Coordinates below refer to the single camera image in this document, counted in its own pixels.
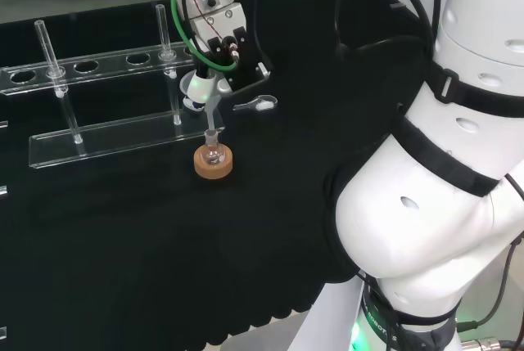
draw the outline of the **metal spoon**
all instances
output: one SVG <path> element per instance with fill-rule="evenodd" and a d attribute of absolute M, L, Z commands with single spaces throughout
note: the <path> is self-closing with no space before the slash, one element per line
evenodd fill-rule
<path fill-rule="evenodd" d="M 265 111 L 272 110 L 277 106 L 278 100 L 275 96 L 260 95 L 245 104 L 237 104 L 233 106 L 233 111 L 239 110 L 256 110 Z"/>

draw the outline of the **black table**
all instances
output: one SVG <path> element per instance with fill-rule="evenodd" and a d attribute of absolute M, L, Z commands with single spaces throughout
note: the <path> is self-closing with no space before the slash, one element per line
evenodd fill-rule
<path fill-rule="evenodd" d="M 249 20 L 252 0 L 238 1 Z M 0 349 L 201 350 L 305 311 L 326 281 L 350 277 L 324 236 L 323 180 L 347 160 L 350 178 L 396 104 L 413 100 L 422 51 L 387 45 L 338 61 L 334 1 L 259 0 L 275 69 L 219 106 L 221 140 L 235 156 L 221 181 L 192 168 L 202 139 L 30 169 L 29 136 L 66 128 L 59 106 L 52 91 L 1 100 L 0 326 L 9 340 Z M 345 0 L 342 40 L 419 34 L 394 2 Z M 158 43 L 155 4 L 47 18 L 57 56 Z M 43 59 L 33 21 L 1 25 L 0 43 L 0 65 Z M 262 93 L 278 98 L 276 110 L 232 113 Z M 169 108 L 161 74 L 75 85 L 70 95 L 80 124 Z"/>

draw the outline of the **clear acrylic rack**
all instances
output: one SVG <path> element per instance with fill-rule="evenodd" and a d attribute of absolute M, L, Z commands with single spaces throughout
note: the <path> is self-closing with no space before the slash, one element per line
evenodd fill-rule
<path fill-rule="evenodd" d="M 180 106 L 177 68 L 193 65 L 192 57 L 183 43 L 169 41 L 164 5 L 156 6 L 156 16 L 160 45 L 63 60 L 55 57 L 45 23 L 42 20 L 34 23 L 46 61 L 0 69 L 0 94 L 30 96 L 35 91 L 54 89 L 69 128 L 30 137 L 30 167 L 40 169 L 199 137 L 210 124 L 218 130 L 224 129 L 217 109 L 218 94 L 199 115 L 189 115 Z M 71 85 L 159 70 L 164 73 L 170 111 L 78 126 L 69 99 Z"/>

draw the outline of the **green light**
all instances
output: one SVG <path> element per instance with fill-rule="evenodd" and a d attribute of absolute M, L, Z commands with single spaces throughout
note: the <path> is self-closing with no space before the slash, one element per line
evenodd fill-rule
<path fill-rule="evenodd" d="M 359 326 L 359 323 L 356 322 L 353 325 L 353 329 L 351 329 L 351 343 L 352 344 L 357 340 L 357 337 L 359 337 L 359 333 L 360 333 L 360 326 Z"/>
<path fill-rule="evenodd" d="M 350 351 L 371 351 L 368 342 L 364 338 L 364 333 L 360 330 L 358 322 L 356 322 L 351 329 Z"/>

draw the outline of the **green cable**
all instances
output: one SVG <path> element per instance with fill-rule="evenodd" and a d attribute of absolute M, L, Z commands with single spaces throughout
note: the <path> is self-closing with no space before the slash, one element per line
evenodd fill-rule
<path fill-rule="evenodd" d="M 186 34 L 184 33 L 182 29 L 182 25 L 180 24 L 180 19 L 178 18 L 177 0 L 171 0 L 171 12 L 173 13 L 174 25 L 177 27 L 178 34 L 182 38 L 183 42 L 186 43 L 186 46 L 189 48 L 189 51 L 191 51 L 191 53 L 194 56 L 196 56 L 206 65 L 208 65 L 211 69 L 215 69 L 218 71 L 232 71 L 237 68 L 237 64 L 234 62 L 229 66 L 217 65 L 216 63 L 214 63 L 213 61 L 210 61 L 205 56 L 199 53 L 199 51 L 195 48 L 195 46 L 193 46 L 193 44 L 191 43 L 191 40 L 187 38 Z"/>

